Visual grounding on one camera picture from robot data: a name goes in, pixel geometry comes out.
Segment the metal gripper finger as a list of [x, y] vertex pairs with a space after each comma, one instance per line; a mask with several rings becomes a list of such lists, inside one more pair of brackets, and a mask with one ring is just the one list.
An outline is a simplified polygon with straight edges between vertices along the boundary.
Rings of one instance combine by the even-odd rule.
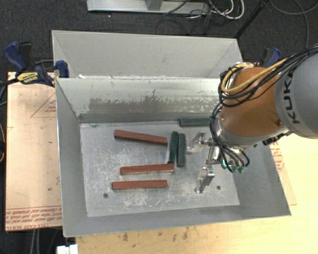
[[202, 152], [205, 148], [208, 148], [209, 140], [207, 139], [205, 131], [199, 131], [192, 139], [189, 146], [187, 146], [186, 154], [191, 155], [194, 153]]
[[204, 192], [205, 187], [209, 186], [213, 178], [215, 177], [212, 166], [205, 166], [199, 170], [197, 178], [196, 192], [201, 194]]

